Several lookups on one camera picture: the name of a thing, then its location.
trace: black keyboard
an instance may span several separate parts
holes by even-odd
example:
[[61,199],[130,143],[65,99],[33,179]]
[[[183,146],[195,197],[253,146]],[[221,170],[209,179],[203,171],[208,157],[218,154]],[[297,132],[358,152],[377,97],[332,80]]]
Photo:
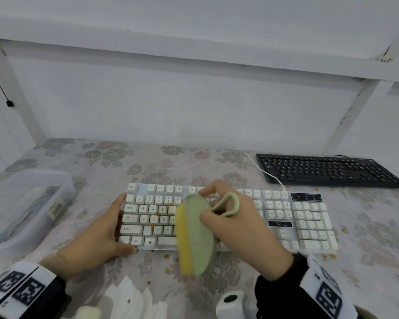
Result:
[[[399,178],[372,159],[256,154],[284,185],[399,188]],[[269,183],[278,183],[265,174]]]

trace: white tissue paper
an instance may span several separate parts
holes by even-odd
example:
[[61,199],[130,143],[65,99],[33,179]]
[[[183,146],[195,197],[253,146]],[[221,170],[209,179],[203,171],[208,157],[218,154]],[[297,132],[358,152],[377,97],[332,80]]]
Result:
[[149,287],[142,294],[125,277],[105,291],[97,307],[80,307],[73,319],[167,319],[167,303],[153,305]]

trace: hand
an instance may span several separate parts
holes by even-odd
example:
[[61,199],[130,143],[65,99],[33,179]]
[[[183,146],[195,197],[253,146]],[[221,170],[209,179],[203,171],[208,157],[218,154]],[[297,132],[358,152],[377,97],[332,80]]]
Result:
[[125,197],[126,193],[119,195],[110,208],[74,241],[55,255],[43,259],[41,264],[46,264],[46,268],[69,280],[76,274],[95,268],[112,257],[137,253],[135,246],[116,241],[119,232],[120,206]]
[[[273,281],[281,277],[293,263],[293,255],[276,239],[274,233],[266,226],[266,222],[257,212],[253,200],[241,195],[230,185],[221,180],[212,182],[199,191],[202,196],[218,193],[223,197],[234,192],[239,198],[239,210],[230,217],[222,217],[210,210],[203,211],[199,219],[212,233],[238,255],[260,272],[267,280]],[[233,199],[229,199],[225,209],[232,209]]]

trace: white keyboard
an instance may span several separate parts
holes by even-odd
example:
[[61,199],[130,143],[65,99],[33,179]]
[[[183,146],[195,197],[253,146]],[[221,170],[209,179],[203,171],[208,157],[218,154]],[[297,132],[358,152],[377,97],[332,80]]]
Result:
[[[183,198],[203,187],[130,183],[120,228],[120,241],[140,250],[176,250],[174,214]],[[338,250],[321,195],[288,191],[236,189],[251,197],[258,213],[291,252],[331,253]],[[215,196],[206,199],[212,201]],[[218,251],[228,249],[219,243]]]

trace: person's left hand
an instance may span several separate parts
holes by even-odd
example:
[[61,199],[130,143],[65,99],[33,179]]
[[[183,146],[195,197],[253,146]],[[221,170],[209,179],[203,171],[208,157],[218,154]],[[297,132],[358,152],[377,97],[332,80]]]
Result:
[[112,257],[137,253],[135,246],[116,241],[118,225],[121,224],[120,206],[125,197],[126,193],[119,195],[101,217],[57,252],[67,263],[66,279],[95,268]]

